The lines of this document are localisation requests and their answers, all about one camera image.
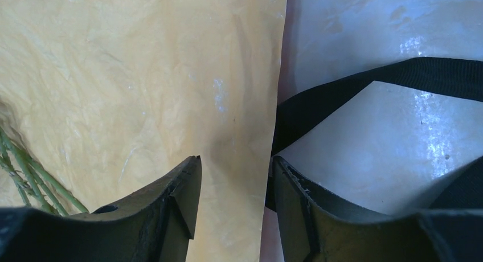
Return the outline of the orange yellow wrapping paper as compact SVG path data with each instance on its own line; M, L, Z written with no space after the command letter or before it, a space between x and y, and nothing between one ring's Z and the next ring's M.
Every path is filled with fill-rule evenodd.
M85 207L190 155L188 261L259 261L286 0L1 0L2 122Z

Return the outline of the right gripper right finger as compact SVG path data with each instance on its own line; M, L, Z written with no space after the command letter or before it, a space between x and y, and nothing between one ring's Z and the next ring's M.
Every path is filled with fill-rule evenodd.
M481 261L482 159L428 207L403 216L349 202L272 161L273 201L286 261Z

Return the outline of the orange paper bouquet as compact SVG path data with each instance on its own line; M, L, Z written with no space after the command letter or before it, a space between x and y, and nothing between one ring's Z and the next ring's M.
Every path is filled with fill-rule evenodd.
M69 190L57 181L26 149L17 145L1 129L1 170L12 180L23 204L32 207L30 198L40 204L40 209L56 216L68 216L66 207L58 196L65 199L81 213L88 209Z

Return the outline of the black ribbon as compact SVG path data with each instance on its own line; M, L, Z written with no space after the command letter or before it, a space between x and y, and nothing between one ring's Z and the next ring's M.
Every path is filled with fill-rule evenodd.
M482 61L418 57L307 89L276 110L271 156L306 135L373 81L482 103ZM482 208L482 157L455 179L432 208Z

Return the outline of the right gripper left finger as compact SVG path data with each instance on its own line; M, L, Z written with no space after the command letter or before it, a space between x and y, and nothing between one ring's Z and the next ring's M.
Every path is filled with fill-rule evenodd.
M185 261L194 238L202 161L187 157L160 179L92 213L1 209L2 261Z

